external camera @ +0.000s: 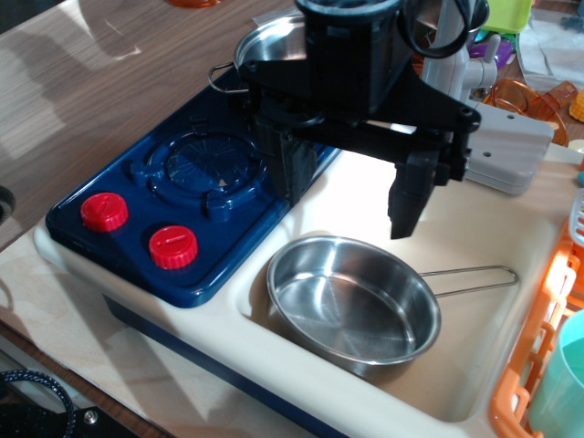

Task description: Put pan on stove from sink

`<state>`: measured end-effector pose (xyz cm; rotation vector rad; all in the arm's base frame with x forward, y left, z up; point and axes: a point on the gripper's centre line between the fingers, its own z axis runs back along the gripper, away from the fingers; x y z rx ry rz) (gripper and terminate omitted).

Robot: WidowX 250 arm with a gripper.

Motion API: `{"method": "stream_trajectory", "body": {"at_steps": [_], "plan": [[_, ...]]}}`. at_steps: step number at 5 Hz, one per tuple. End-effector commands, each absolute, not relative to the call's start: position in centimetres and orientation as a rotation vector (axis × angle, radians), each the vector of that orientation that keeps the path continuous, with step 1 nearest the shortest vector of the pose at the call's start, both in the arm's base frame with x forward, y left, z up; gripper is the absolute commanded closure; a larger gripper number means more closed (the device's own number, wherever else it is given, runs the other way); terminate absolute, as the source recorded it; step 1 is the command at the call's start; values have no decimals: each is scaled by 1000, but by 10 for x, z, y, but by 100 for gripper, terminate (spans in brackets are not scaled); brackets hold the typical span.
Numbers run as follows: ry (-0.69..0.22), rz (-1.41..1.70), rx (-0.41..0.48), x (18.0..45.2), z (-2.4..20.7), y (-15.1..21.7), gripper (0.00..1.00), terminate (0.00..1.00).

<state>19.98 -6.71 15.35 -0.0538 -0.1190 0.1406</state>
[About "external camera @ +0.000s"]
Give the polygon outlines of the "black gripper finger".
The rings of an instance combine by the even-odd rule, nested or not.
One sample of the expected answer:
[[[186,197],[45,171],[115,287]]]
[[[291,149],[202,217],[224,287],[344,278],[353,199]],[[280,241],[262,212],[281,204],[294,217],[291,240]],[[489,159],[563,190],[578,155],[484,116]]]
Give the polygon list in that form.
[[[255,131],[276,193],[290,206],[298,204],[317,169],[314,143],[296,137],[289,128],[265,117],[255,117]]]
[[[405,162],[395,164],[388,203],[392,239],[412,235],[433,192],[437,164],[435,151],[412,152]]]

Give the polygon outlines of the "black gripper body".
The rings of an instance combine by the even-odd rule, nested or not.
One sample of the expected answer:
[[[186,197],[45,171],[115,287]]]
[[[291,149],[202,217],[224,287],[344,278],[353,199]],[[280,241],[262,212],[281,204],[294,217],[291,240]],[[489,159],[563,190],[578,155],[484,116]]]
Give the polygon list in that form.
[[[473,9],[454,5],[462,28],[445,45],[415,39],[417,1],[300,1],[306,58],[251,61],[237,71],[251,111],[314,146],[326,144],[392,162],[435,151],[434,185],[463,179],[477,111],[425,83],[414,56],[446,58],[464,47]]]

